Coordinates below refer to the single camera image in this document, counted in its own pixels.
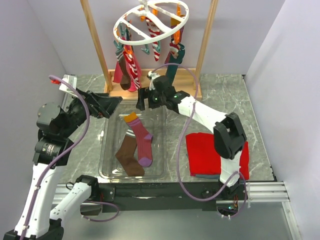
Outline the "maroon purple ribbed sock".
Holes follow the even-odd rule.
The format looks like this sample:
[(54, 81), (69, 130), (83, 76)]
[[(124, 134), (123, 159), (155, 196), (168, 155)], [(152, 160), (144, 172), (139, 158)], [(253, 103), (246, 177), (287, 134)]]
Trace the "maroon purple ribbed sock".
[(144, 127), (142, 121), (135, 112), (125, 116), (124, 121), (135, 135), (138, 151), (138, 163), (144, 168), (150, 167), (153, 162), (153, 135)]

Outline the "brown sock with striped cuff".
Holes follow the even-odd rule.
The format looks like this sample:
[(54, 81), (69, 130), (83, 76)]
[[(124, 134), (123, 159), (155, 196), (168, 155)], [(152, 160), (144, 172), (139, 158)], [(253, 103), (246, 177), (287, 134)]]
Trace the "brown sock with striped cuff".
[(137, 140), (132, 129), (125, 133), (121, 146), (115, 154), (116, 159), (121, 164), (128, 177), (142, 177), (145, 175), (143, 167), (135, 158)]

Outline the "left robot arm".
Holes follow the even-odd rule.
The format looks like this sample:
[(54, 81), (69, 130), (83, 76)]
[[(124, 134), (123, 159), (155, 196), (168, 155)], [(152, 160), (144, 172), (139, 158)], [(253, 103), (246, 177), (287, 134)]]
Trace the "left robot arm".
[(91, 116), (110, 118), (123, 100), (120, 96), (91, 91), (74, 97), (67, 111), (54, 102), (38, 110), (38, 142), (34, 148), (32, 181), (21, 217), (5, 240), (61, 240), (67, 220), (88, 200), (100, 200), (98, 179), (81, 175), (75, 186), (56, 206), (52, 206), (62, 172), (67, 166), (75, 142), (70, 135)]

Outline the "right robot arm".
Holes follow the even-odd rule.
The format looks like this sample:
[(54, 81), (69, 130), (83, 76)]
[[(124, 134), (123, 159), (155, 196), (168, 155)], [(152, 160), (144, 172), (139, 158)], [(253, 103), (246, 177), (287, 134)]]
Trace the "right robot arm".
[(217, 111), (196, 100), (185, 91), (176, 91), (169, 78), (155, 72), (148, 73), (150, 84), (138, 90), (136, 108), (145, 110), (145, 99), (151, 109), (165, 106), (168, 110), (195, 120), (213, 133), (214, 149), (220, 156), (221, 173), (219, 193), (230, 200), (237, 194), (236, 185), (240, 178), (240, 158), (247, 136), (239, 116)]

